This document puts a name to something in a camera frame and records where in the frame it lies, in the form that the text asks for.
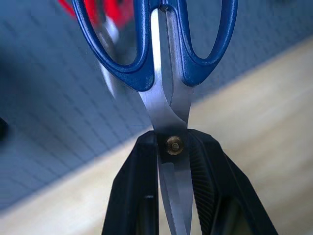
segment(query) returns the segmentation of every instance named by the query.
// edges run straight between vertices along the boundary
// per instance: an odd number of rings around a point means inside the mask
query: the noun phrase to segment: blue scissor handle
[[[213,49],[206,59],[199,58],[192,49],[186,0],[134,0],[137,35],[137,56],[129,65],[114,62],[102,47],[89,20],[84,0],[72,0],[80,28],[98,60],[114,76],[137,91],[149,90],[154,82],[151,43],[151,12],[161,5],[175,11],[178,19],[181,68],[183,82],[196,86],[203,82],[224,55],[232,36],[238,0],[223,0],[220,27]]]

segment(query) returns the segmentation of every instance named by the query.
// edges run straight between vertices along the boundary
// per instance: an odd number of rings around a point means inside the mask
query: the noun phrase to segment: pivot screw
[[[184,145],[181,139],[177,136],[171,136],[166,141],[166,152],[171,155],[177,155],[182,152]]]

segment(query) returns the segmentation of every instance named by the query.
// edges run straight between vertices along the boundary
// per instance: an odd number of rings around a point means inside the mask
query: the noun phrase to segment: light wood table
[[[313,234],[312,104],[310,39],[195,104],[191,111],[190,127],[220,142],[251,180],[281,235]],[[112,181],[134,141],[3,213],[0,233],[101,234]],[[195,223],[192,234],[200,234]],[[160,227],[160,234],[169,234],[162,211]]]

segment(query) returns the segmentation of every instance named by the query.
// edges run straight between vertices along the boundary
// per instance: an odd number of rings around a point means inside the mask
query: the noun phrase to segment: red object
[[[59,4],[71,15],[75,16],[73,7],[66,0],[58,0]]]
[[[59,4],[73,17],[75,12],[67,0],[58,0]],[[118,28],[122,28],[134,17],[133,0],[102,0],[103,10],[110,17]],[[85,7],[92,24],[98,24],[97,9],[95,0],[84,0]]]
[[[126,25],[134,17],[133,0],[103,0],[104,12],[118,28]]]
[[[67,0],[58,0],[59,4],[73,17],[75,17],[75,11],[70,3],[68,3]],[[97,9],[95,0],[84,0],[85,7],[89,16],[89,19],[92,24],[98,23],[98,17],[97,17]]]

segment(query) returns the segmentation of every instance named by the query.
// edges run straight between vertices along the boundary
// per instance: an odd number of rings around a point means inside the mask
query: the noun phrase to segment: gray grid surface
[[[221,4],[194,2],[188,1],[192,42],[204,57]],[[230,46],[195,97],[312,34],[312,0],[239,0]],[[111,98],[77,22],[55,0],[2,1],[0,54],[0,117],[10,126],[0,144],[0,210],[150,125],[137,95]]]

